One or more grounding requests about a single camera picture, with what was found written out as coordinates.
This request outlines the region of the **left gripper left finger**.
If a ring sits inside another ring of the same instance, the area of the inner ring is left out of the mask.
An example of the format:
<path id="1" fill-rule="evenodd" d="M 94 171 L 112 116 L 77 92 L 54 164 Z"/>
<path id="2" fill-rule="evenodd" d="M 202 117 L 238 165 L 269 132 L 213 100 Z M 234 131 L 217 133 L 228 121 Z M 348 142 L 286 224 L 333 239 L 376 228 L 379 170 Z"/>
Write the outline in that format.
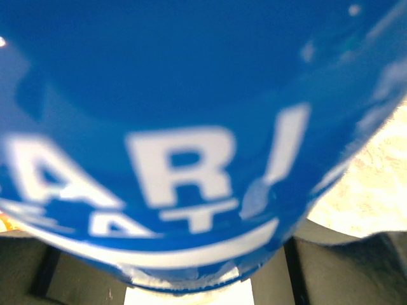
<path id="1" fill-rule="evenodd" d="M 33 238 L 1 238 L 1 304 L 123 304 L 127 286 Z"/>

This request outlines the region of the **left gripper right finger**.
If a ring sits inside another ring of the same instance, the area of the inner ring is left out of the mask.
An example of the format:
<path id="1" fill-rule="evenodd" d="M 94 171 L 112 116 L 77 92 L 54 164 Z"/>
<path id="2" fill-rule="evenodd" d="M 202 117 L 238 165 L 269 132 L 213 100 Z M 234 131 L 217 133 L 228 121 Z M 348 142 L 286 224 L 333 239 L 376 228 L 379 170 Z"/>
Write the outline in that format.
<path id="1" fill-rule="evenodd" d="M 308 220 L 251 282 L 255 304 L 406 304 L 406 233 L 356 238 Z"/>

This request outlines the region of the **blue Pocari bottle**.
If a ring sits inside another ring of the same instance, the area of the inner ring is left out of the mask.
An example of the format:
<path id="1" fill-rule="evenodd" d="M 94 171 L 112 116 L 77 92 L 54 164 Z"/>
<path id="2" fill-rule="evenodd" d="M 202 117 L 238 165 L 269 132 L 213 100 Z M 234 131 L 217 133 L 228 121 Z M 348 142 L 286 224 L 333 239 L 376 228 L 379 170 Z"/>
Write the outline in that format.
<path id="1" fill-rule="evenodd" d="M 1 210 L 131 286 L 270 260 L 406 94 L 405 1 L 2 1 Z"/>

